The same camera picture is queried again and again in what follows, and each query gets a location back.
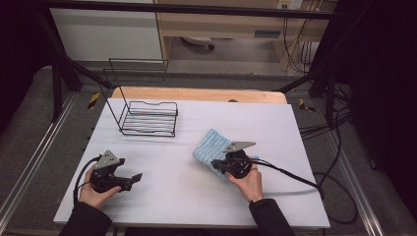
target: wire rack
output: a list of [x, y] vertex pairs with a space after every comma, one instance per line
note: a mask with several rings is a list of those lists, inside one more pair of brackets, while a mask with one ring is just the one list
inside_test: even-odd
[[[119, 80], [117, 74], [118, 72], [132, 72], [132, 71], [141, 71], [141, 69], [132, 69], [132, 68], [116, 68], [114, 66], [114, 60], [118, 61], [150, 61], [150, 60], [136, 60], [136, 59], [109, 59], [111, 69], [104, 69], [104, 75], [107, 81], [113, 82], [115, 85], [114, 88], [105, 91], [105, 88], [100, 84], [99, 87], [101, 92], [104, 94], [107, 105], [110, 108], [110, 111], [116, 120], [116, 123], [119, 127], [119, 131], [123, 135], [128, 136], [154, 136], [154, 137], [175, 137], [175, 127], [178, 117], [178, 105], [176, 102], [158, 102], [150, 103], [140, 100], [129, 100], [126, 99], [125, 94], [122, 90], [122, 82]], [[108, 77], [108, 72], [111, 72], [113, 79]], [[143, 82], [141, 78], [137, 78], [136, 82]], [[118, 110], [115, 110], [115, 107], [110, 104], [108, 98], [113, 89], [119, 88], [124, 100], [124, 105]]]

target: hand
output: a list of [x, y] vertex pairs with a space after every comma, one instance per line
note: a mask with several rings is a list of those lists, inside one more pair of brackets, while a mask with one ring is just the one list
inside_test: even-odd
[[236, 179], [230, 173], [225, 173], [229, 181], [239, 189], [243, 198], [250, 202], [256, 202], [263, 199], [262, 191], [262, 174], [258, 171], [257, 164], [252, 164], [251, 171], [242, 179]]
[[101, 206], [107, 199], [117, 194], [122, 188], [120, 186], [116, 186], [102, 194], [96, 192], [89, 183], [89, 179], [91, 178], [93, 170], [94, 167], [90, 168], [89, 171], [87, 171], [86, 173], [86, 179], [84, 181], [85, 184], [81, 189], [80, 202], [83, 202], [95, 208], [101, 208]]

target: blue cloth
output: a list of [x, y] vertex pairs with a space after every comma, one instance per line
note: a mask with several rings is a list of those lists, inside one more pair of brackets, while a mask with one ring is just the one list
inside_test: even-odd
[[203, 138], [199, 146], [193, 151], [193, 156], [206, 164], [222, 180], [228, 181], [227, 177], [222, 174], [220, 170], [212, 167], [211, 161], [214, 159], [223, 160], [225, 157], [223, 150], [231, 143], [231, 141], [221, 136], [217, 131], [211, 129]]

